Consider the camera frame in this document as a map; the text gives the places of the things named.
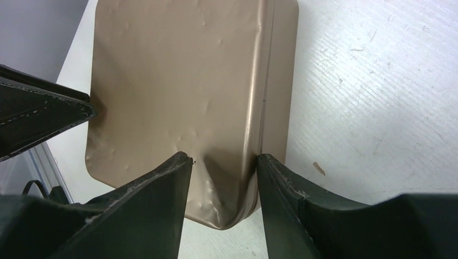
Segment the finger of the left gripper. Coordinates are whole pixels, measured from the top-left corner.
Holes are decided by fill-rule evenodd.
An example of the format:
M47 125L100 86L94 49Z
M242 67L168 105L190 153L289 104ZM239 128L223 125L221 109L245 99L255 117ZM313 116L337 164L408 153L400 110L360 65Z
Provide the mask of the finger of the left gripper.
M88 94L1 65L1 161L96 116Z

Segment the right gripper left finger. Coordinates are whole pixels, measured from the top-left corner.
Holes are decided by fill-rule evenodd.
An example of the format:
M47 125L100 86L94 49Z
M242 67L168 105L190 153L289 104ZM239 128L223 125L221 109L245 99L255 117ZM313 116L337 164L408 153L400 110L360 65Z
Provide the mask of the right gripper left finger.
M178 152L85 204L1 196L1 258L177 258L193 160Z

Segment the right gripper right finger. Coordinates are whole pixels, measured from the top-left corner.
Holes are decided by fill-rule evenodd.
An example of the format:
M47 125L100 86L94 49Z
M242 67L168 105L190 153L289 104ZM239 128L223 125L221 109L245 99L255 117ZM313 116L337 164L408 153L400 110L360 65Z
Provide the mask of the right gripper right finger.
M257 175L269 258L457 258L455 194L402 194L366 205L270 154L257 156Z

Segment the brown box lid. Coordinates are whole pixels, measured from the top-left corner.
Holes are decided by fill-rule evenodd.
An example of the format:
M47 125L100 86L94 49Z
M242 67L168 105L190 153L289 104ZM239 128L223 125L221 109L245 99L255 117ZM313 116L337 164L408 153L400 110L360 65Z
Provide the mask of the brown box lid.
M274 1L99 1L85 164L112 187L178 151L186 217L225 230L255 207Z

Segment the gold chocolate box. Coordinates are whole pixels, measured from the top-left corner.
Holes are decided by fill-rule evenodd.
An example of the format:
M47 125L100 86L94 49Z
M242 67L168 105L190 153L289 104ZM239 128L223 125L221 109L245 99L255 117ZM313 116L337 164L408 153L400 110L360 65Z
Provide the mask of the gold chocolate box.
M297 1L259 1L245 134L251 169L258 154L285 162L298 17Z

